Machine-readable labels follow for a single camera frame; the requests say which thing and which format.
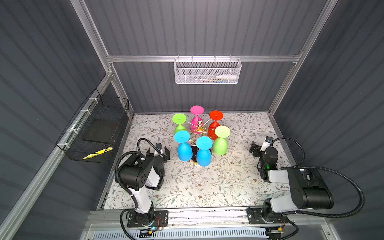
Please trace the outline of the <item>light green wine glass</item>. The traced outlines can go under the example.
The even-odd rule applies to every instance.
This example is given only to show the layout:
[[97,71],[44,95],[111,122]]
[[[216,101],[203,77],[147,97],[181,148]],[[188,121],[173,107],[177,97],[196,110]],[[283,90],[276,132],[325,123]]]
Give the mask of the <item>light green wine glass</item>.
[[215,129],[215,134],[217,138],[214,141],[213,151],[216,155],[219,155],[219,156],[225,155],[228,150],[227,137],[230,136],[231,131],[226,126],[218,126]]

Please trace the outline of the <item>blue wine glass front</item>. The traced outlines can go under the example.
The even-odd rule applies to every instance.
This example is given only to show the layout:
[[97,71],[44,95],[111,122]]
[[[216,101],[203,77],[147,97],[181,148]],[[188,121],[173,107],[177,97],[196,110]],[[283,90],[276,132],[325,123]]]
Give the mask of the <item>blue wine glass front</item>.
[[200,137],[196,144],[199,149],[197,152],[197,163],[202,167],[207,167],[212,162],[211,147],[213,146],[213,141],[209,137]]

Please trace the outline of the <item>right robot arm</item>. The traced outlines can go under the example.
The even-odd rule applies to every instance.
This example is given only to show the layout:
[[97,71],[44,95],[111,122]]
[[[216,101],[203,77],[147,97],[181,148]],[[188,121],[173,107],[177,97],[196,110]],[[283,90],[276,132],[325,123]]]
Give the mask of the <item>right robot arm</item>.
[[267,198],[260,208],[248,209],[250,221],[274,223],[282,213],[302,209],[331,209],[333,196],[318,170],[296,167],[277,168],[278,150],[271,147],[273,138],[267,137],[261,146],[251,143],[249,152],[259,159],[258,172],[267,183],[288,184],[287,195]]

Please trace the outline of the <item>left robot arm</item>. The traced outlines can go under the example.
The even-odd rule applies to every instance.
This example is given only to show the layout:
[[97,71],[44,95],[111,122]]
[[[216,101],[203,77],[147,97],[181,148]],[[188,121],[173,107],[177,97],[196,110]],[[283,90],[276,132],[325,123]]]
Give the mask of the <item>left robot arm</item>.
[[130,227],[151,226],[155,219],[154,204],[147,190],[158,191],[164,183],[165,163],[171,152],[166,148],[155,152],[147,151],[145,155],[136,151],[122,154],[115,166],[115,182],[132,198],[135,207],[131,210]]

